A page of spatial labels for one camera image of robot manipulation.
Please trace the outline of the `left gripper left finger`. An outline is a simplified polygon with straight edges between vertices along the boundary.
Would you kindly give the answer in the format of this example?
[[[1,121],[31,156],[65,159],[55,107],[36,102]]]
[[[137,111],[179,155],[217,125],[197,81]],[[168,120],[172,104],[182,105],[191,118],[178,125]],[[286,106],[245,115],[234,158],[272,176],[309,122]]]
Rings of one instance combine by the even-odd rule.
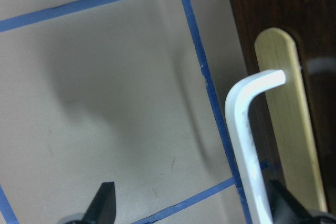
[[[116,220],[116,191],[114,182],[104,182],[82,218],[65,217],[59,223],[110,224]]]

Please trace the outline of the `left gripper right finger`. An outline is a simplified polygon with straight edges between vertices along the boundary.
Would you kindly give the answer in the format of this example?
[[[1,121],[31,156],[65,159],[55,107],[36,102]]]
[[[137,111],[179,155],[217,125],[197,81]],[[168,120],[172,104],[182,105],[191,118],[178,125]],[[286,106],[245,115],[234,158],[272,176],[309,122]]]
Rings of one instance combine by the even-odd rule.
[[[317,210],[308,211],[279,181],[267,182],[273,223],[335,223],[335,216]]]

